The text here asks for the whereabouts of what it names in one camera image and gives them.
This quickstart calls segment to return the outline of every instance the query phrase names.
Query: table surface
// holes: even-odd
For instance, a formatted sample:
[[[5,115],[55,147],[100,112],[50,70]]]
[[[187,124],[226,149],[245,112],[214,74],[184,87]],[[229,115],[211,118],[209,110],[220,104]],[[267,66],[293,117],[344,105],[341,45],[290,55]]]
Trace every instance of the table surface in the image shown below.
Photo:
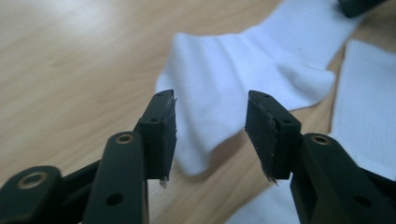
[[[107,138],[132,130],[143,114],[176,32],[238,33],[278,2],[2,2],[0,184],[36,165],[68,175],[99,160]],[[388,1],[351,38],[396,51],[395,37],[396,2]],[[336,74],[344,51],[329,66]],[[303,133],[330,130],[335,91],[292,112]],[[270,185],[241,132],[215,149],[205,173],[183,175],[174,162],[166,189],[150,180],[150,222],[223,223]]]

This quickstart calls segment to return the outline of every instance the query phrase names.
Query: white fabric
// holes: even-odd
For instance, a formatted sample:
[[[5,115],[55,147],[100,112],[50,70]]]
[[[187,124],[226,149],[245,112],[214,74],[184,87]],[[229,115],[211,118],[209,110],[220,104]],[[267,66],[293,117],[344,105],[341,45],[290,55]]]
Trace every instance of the white fabric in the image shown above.
[[[238,35],[176,35],[156,91],[175,91],[175,158],[187,175],[203,172],[211,151],[243,129],[249,90],[272,94],[290,110],[326,96],[333,75],[325,68],[358,24],[335,4],[286,0]]]
[[[396,53],[347,45],[332,134],[362,168],[396,181]]]
[[[396,54],[360,41],[349,42],[331,136],[360,167],[391,180],[396,179],[395,102]],[[227,223],[299,223],[292,205],[286,181],[244,205]]]

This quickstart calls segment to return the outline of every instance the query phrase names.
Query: black object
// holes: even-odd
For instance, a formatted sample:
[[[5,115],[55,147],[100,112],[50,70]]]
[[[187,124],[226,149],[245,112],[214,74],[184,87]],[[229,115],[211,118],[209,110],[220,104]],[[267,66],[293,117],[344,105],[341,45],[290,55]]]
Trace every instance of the black object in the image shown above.
[[[0,190],[0,223],[149,223],[147,179],[169,179],[176,145],[173,91],[153,96],[133,132],[107,141],[101,161],[62,177],[37,166]]]
[[[395,223],[395,182],[359,168],[329,136],[302,136],[300,122],[272,96],[249,92],[246,124],[268,178],[293,173],[302,223]]]
[[[357,17],[385,2],[385,0],[338,0],[340,8],[348,18]]]

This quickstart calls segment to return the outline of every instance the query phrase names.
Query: screw hole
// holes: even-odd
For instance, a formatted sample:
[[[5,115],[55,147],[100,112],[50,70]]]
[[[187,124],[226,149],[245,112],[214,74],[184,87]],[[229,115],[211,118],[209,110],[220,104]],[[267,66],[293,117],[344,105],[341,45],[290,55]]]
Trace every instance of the screw hole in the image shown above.
[[[360,195],[355,196],[355,202],[365,207],[370,207],[372,205],[370,200]]]
[[[106,204],[108,206],[114,206],[121,203],[123,200],[122,194],[115,193],[107,197]]]
[[[327,146],[330,144],[330,140],[328,138],[319,135],[312,136],[311,140],[323,146]]]
[[[127,144],[127,143],[130,143],[132,141],[132,139],[134,139],[134,138],[130,134],[124,134],[124,135],[119,136],[116,139],[116,142],[118,144]]]
[[[29,175],[24,176],[18,182],[19,189],[32,189],[47,179],[48,175],[45,172],[34,172]]]

